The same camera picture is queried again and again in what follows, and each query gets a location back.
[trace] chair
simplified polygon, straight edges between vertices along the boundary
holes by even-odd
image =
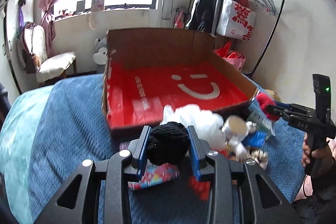
[[[39,57],[40,66],[37,67],[36,78],[39,86],[55,77],[66,78],[65,71],[73,64],[73,73],[77,74],[76,54],[66,52],[51,58],[47,56],[44,29],[40,25],[24,29],[24,39],[29,52]]]

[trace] silver screw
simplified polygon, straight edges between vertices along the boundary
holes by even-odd
[[[247,160],[246,160],[246,164],[248,164],[248,165],[255,165],[256,162],[255,162],[254,159],[247,159]]]
[[[208,155],[209,155],[210,157],[217,157],[217,156],[218,156],[218,152],[217,152],[216,150],[210,150],[210,151],[208,152]]]
[[[124,150],[121,150],[121,151],[119,152],[119,156],[120,156],[120,157],[123,157],[123,158],[126,158],[126,157],[128,157],[128,156],[130,155],[130,153],[131,153],[130,151],[124,149]]]
[[[84,160],[82,162],[82,165],[85,167],[89,167],[92,164],[92,160]]]

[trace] red fuzzy object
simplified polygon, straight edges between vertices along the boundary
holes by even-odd
[[[227,157],[225,150],[220,152]],[[210,182],[198,182],[194,176],[189,177],[189,187],[193,188],[200,200],[207,201],[209,199]]]
[[[274,115],[274,114],[269,114],[266,111],[267,105],[273,105],[275,106],[276,103],[273,101],[271,97],[269,97],[266,93],[260,92],[257,96],[256,99],[260,105],[261,110],[266,114],[266,117],[272,121],[277,121],[280,119],[279,116]]]

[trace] triangular cutout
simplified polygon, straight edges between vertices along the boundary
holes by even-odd
[[[259,188],[261,205],[264,209],[279,206],[281,204],[279,197],[273,192],[268,183],[261,175],[256,175]]]
[[[77,175],[57,200],[58,206],[68,209],[75,207],[81,181],[82,175]]]

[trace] blue package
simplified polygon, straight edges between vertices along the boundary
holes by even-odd
[[[257,131],[255,133],[247,135],[247,137],[242,141],[245,147],[256,147],[260,148],[265,143],[267,133]]]

